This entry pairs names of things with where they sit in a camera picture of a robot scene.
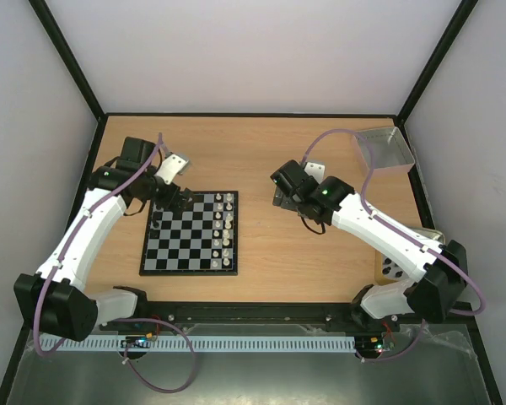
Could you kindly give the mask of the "black white chess board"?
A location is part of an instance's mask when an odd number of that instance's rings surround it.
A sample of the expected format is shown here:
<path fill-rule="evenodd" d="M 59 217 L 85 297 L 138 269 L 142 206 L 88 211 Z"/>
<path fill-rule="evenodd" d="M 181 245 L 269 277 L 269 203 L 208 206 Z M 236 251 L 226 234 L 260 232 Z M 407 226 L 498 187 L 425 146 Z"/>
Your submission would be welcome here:
<path fill-rule="evenodd" d="M 216 192 L 237 194 L 237 247 L 235 272 L 211 269 L 212 199 Z M 231 275 L 238 273 L 239 193 L 237 191 L 196 192 L 193 206 L 183 213 L 171 213 L 150 206 L 141 276 Z"/>

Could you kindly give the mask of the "gold metal tin tray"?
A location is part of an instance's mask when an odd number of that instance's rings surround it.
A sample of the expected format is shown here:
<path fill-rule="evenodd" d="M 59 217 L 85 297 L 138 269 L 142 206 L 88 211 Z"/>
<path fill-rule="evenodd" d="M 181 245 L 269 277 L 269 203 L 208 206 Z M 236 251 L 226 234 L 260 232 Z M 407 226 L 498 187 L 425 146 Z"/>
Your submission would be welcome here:
<path fill-rule="evenodd" d="M 410 228 L 414 233 L 413 238 L 421 244 L 428 244 L 428 247 L 439 247 L 446 242 L 442 232 L 428 228 Z M 375 252 L 374 281 L 378 285 L 393 284 L 395 282 L 410 279 L 417 283 L 425 275 L 424 265 L 426 262 L 433 262 L 435 257 L 420 251 L 407 240 L 404 240 L 405 247 L 396 256 L 386 256 L 382 251 Z"/>

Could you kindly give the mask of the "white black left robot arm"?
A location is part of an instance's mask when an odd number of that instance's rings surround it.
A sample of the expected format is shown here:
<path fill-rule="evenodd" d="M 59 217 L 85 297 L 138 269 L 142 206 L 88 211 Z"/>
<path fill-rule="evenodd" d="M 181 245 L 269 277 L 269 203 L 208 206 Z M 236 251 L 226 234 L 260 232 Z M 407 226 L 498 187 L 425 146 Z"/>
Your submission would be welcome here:
<path fill-rule="evenodd" d="M 140 291 L 119 287 L 88 296 L 84 291 L 89 272 L 133 200 L 171 213 L 185 210 L 192 193 L 181 189 L 175 178 L 189 164 L 163 140 L 128 137 L 120 154 L 92 173 L 81 207 L 56 249 L 34 274 L 22 273 L 14 283 L 22 317 L 36 336 L 47 333 L 79 342 L 99 325 L 134 315 Z"/>

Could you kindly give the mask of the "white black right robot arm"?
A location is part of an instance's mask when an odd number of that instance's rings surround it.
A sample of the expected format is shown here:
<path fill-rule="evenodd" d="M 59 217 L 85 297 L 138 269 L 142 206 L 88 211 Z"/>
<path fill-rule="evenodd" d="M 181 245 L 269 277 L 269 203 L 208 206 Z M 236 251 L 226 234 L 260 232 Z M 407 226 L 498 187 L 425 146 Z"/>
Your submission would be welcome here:
<path fill-rule="evenodd" d="M 442 244 L 418 234 L 363 200 L 346 182 L 334 176 L 318 182 L 295 160 L 281 166 L 271 179 L 300 216 L 358 237 L 403 272 L 403 279 L 370 284 L 355 296 L 351 320 L 356 328 L 367 331 L 380 319 L 408 313 L 441 323 L 452 311 L 467 285 L 462 244 L 455 240 Z"/>

